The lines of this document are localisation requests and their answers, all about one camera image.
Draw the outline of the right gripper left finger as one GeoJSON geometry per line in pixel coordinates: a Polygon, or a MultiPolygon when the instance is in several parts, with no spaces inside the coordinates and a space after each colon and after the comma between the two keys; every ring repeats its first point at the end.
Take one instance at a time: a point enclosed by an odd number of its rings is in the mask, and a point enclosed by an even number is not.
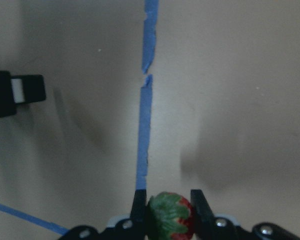
{"type": "Polygon", "coordinates": [[[134,192],[130,219],[134,223],[142,223],[145,219],[147,207],[147,190],[137,189],[134,192]]]}

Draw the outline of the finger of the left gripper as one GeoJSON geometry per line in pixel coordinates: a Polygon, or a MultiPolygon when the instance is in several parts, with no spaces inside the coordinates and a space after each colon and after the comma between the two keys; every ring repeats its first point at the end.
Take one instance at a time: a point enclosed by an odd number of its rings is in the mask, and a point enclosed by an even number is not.
{"type": "Polygon", "coordinates": [[[0,70],[0,118],[15,115],[18,105],[44,100],[46,89],[42,75],[11,75],[0,70]]]}

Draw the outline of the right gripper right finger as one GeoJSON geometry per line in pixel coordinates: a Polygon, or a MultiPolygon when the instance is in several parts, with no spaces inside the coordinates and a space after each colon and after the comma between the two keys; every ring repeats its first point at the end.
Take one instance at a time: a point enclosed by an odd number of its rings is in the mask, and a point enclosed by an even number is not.
{"type": "Polygon", "coordinates": [[[197,224],[211,224],[213,222],[215,219],[214,213],[202,190],[192,189],[190,191],[190,203],[194,209],[197,224]]]}

